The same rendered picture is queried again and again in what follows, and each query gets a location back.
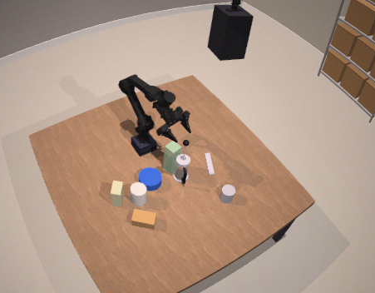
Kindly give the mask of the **pale yellow block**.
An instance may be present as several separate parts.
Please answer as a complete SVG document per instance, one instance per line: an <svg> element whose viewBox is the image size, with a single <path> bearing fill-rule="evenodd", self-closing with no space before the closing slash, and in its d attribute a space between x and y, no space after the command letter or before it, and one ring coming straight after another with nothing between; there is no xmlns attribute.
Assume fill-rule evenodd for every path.
<svg viewBox="0 0 375 293"><path fill-rule="evenodd" d="M124 186L122 181L113 181L111 188L112 205L121 207L124 196Z"/></svg>

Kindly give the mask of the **orange rectangular block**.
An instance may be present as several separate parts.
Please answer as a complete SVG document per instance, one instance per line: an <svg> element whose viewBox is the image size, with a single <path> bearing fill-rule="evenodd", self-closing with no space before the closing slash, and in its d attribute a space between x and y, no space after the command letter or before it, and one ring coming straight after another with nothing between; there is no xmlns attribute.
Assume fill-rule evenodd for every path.
<svg viewBox="0 0 375 293"><path fill-rule="evenodd" d="M132 215L132 225L155 229L156 212L135 209Z"/></svg>

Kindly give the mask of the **blue short cylinder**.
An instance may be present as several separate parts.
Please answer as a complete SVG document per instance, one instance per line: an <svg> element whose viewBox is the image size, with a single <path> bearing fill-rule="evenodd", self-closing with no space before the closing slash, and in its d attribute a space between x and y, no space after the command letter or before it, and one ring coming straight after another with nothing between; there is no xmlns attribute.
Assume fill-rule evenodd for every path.
<svg viewBox="0 0 375 293"><path fill-rule="evenodd" d="M155 168L143 168L139 172L139 183L145 185L147 191L155 191L161 186L161 174Z"/></svg>

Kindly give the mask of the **glass french press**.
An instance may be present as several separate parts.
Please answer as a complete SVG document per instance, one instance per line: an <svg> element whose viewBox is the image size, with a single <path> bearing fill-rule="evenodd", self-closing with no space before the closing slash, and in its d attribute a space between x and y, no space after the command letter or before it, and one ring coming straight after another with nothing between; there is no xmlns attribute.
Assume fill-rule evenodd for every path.
<svg viewBox="0 0 375 293"><path fill-rule="evenodd" d="M188 146L189 141L184 140L183 145ZM173 174L173 178L175 181L185 184L185 182L188 180L188 170L190 165L190 157L187 156L184 152L184 154L180 154L176 158L176 164L175 164L175 172Z"/></svg>

